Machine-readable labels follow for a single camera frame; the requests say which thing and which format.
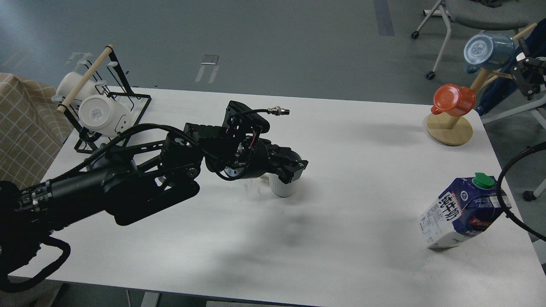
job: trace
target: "gray floor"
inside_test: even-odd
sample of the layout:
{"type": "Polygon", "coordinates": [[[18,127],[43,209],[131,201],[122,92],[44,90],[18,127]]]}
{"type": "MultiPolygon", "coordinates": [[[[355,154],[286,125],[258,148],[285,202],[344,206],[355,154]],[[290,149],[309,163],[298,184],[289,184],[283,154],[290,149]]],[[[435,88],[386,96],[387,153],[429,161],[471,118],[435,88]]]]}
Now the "gray floor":
{"type": "MultiPolygon", "coordinates": [[[[0,0],[0,70],[58,85],[74,68],[71,55],[114,44],[133,86],[250,93],[273,96],[432,104],[438,87],[469,86],[462,50],[477,31],[452,24],[453,34],[437,77],[426,80],[440,49],[445,26],[435,17],[417,40],[410,33],[433,0],[194,0],[35,2],[0,0]],[[219,55],[195,82],[203,54],[219,55]]],[[[530,20],[546,15],[543,0],[522,4],[530,20]]],[[[525,103],[519,94],[492,113],[525,103]]],[[[528,145],[546,139],[530,116],[519,114],[486,125],[504,165],[528,145]]],[[[546,196],[528,203],[521,193],[546,178],[544,154],[522,161],[508,174],[520,212],[546,233],[546,196]]],[[[142,291],[130,291],[140,305],[142,291]]],[[[162,295],[159,306],[204,306],[206,298],[162,295]]],[[[123,289],[66,285],[54,306],[122,306],[123,289]]]]}

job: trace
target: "red mug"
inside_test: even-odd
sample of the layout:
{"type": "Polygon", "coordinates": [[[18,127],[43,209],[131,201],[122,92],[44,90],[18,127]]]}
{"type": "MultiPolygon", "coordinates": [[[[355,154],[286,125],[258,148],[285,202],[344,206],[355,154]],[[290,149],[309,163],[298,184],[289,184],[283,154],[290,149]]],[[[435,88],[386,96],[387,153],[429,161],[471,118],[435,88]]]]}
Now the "red mug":
{"type": "Polygon", "coordinates": [[[453,117],[460,117],[472,110],[476,95],[468,87],[446,84],[434,94],[434,105],[430,111],[438,115],[445,112],[453,117]]]}

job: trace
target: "blue milk carton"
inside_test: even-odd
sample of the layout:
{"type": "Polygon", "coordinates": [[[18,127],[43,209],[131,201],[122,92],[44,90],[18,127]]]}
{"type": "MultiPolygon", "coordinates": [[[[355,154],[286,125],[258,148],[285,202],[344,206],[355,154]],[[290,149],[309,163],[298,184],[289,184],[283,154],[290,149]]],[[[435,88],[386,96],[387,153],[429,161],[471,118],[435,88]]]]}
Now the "blue milk carton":
{"type": "MultiPolygon", "coordinates": [[[[484,173],[456,178],[419,220],[428,248],[455,247],[484,232],[503,213],[495,186],[484,173]]],[[[511,208],[504,191],[502,199],[511,208]]]]}

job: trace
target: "wooden dowel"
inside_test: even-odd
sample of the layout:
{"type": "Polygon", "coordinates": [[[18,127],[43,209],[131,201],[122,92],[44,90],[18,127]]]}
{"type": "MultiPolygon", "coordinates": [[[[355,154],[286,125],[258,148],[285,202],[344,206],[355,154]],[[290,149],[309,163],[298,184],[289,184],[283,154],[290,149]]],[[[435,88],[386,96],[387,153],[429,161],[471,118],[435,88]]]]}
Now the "wooden dowel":
{"type": "Polygon", "coordinates": [[[510,75],[510,74],[499,73],[499,72],[491,72],[491,74],[493,76],[500,76],[500,77],[503,77],[503,78],[506,78],[506,79],[512,79],[512,75],[510,75]]]}
{"type": "Polygon", "coordinates": [[[479,90],[482,89],[484,83],[487,81],[487,78],[491,74],[491,71],[488,69],[480,69],[478,76],[474,79],[474,82],[470,86],[470,89],[474,92],[475,95],[478,94],[479,90]]]}
{"type": "Polygon", "coordinates": [[[498,76],[492,76],[482,85],[482,88],[479,89],[479,91],[483,90],[486,86],[488,86],[491,82],[498,79],[498,76]]]}
{"type": "Polygon", "coordinates": [[[451,116],[450,119],[446,122],[446,125],[444,126],[445,129],[453,129],[455,125],[457,125],[457,122],[461,119],[461,117],[454,117],[451,116]]]}
{"type": "Polygon", "coordinates": [[[527,27],[524,30],[522,30],[521,32],[519,32],[518,34],[512,36],[512,39],[513,40],[518,40],[520,37],[522,37],[525,34],[531,32],[536,26],[537,26],[537,23],[535,22],[532,25],[530,25],[529,27],[527,27]]]}
{"type": "Polygon", "coordinates": [[[89,81],[91,76],[97,71],[99,66],[104,62],[106,57],[108,57],[108,55],[112,52],[113,49],[114,49],[114,45],[112,45],[112,44],[110,44],[110,45],[106,46],[106,48],[104,48],[104,51],[99,55],[99,57],[97,58],[95,63],[93,63],[93,65],[91,65],[91,67],[89,67],[89,69],[84,74],[84,76],[81,78],[81,80],[78,82],[78,84],[76,84],[76,86],[72,89],[72,91],[64,99],[63,103],[61,105],[59,105],[59,107],[57,108],[57,111],[64,112],[68,108],[68,106],[70,105],[72,100],[74,100],[74,97],[76,97],[76,95],[81,91],[83,86],[87,83],[87,81],[89,81]]]}

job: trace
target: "white cup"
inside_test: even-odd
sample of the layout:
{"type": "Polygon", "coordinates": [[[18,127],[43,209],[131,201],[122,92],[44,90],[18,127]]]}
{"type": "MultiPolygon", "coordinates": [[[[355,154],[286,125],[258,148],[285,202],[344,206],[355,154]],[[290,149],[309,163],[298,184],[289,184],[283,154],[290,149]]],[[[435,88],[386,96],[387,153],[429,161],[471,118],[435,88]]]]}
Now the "white cup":
{"type": "Polygon", "coordinates": [[[107,137],[115,137],[133,125],[129,108],[104,95],[87,97],[78,116],[84,127],[107,137]]]}
{"type": "Polygon", "coordinates": [[[276,174],[269,175],[269,187],[271,191],[279,197],[289,197],[292,196],[298,189],[298,181],[300,179],[290,182],[289,184],[284,184],[276,174]]]}
{"type": "MultiPolygon", "coordinates": [[[[70,94],[70,92],[72,92],[72,90],[76,87],[78,82],[80,82],[82,77],[82,75],[76,72],[68,73],[59,84],[55,95],[63,97],[68,96],[68,94],[70,94]]],[[[78,94],[74,97],[74,100],[70,103],[70,105],[72,105],[72,107],[74,107],[74,109],[77,111],[85,98],[99,94],[95,88],[96,85],[97,84],[95,82],[88,80],[81,88],[80,92],[78,92],[78,94]]]]}

